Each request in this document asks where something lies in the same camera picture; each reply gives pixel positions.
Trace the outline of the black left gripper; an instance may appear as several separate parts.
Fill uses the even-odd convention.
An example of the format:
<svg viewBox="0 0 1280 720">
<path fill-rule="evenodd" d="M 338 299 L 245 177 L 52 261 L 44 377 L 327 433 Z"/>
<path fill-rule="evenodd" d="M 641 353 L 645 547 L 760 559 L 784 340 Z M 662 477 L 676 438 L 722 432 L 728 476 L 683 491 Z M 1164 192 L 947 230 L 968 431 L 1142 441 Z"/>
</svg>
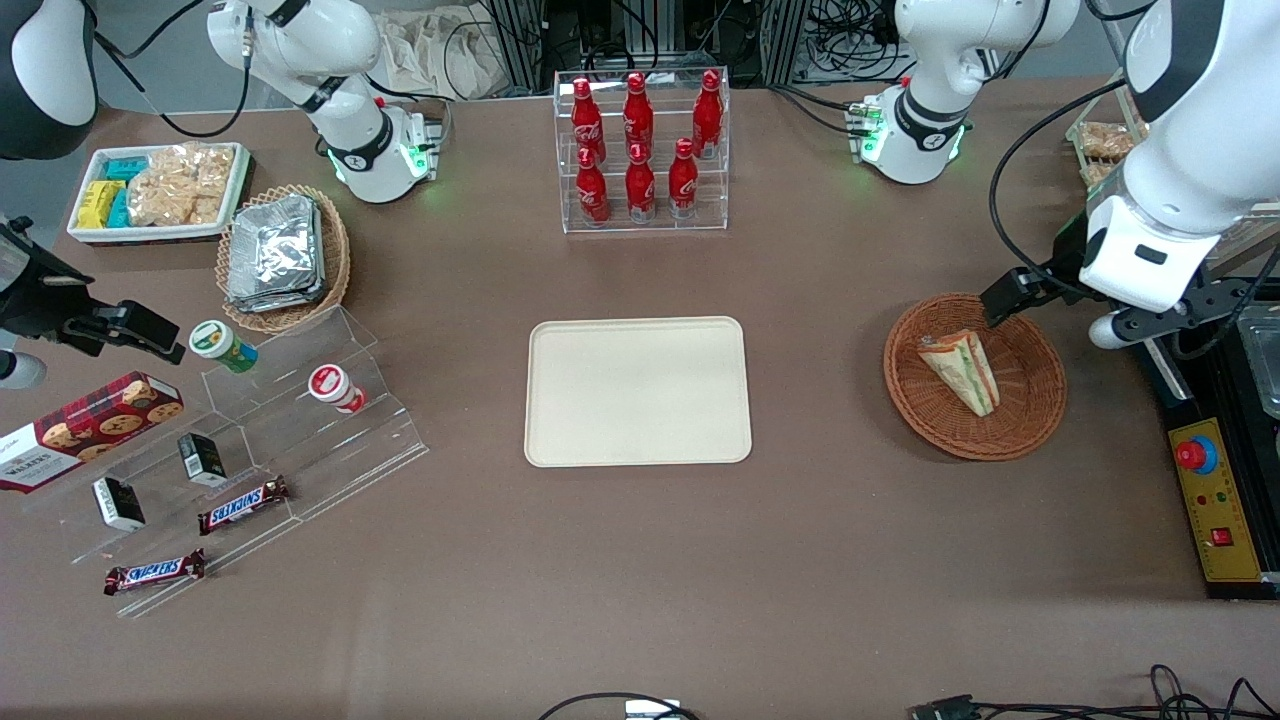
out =
<svg viewBox="0 0 1280 720">
<path fill-rule="evenodd" d="M 986 325 L 991 329 L 1010 318 L 1050 301 L 1068 306 L 1080 301 L 1108 302 L 1112 310 L 1089 328 L 1093 343 L 1143 343 L 1166 334 L 1219 322 L 1242 311 L 1257 295 L 1253 281 L 1226 278 L 1207 281 L 1194 272 L 1179 299 L 1158 311 L 1094 290 L 1079 279 L 1084 260 L 1105 245 L 1105 232 L 1087 232 L 1084 215 L 1074 217 L 1053 240 L 1050 260 L 1036 272 L 1015 266 L 979 293 Z"/>
</svg>

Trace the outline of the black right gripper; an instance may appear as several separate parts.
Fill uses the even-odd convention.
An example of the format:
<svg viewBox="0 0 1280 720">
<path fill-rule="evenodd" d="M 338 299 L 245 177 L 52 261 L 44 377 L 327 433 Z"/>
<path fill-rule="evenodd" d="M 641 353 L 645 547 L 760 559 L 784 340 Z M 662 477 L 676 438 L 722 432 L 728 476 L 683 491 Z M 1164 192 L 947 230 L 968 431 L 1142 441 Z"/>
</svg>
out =
<svg viewBox="0 0 1280 720">
<path fill-rule="evenodd" d="M 178 365 L 186 356 L 180 328 L 132 300 L 93 316 L 95 278 L 33 242 L 28 217 L 3 218 L 1 327 L 28 340 L 68 343 L 97 357 L 106 345 L 132 347 Z"/>
</svg>

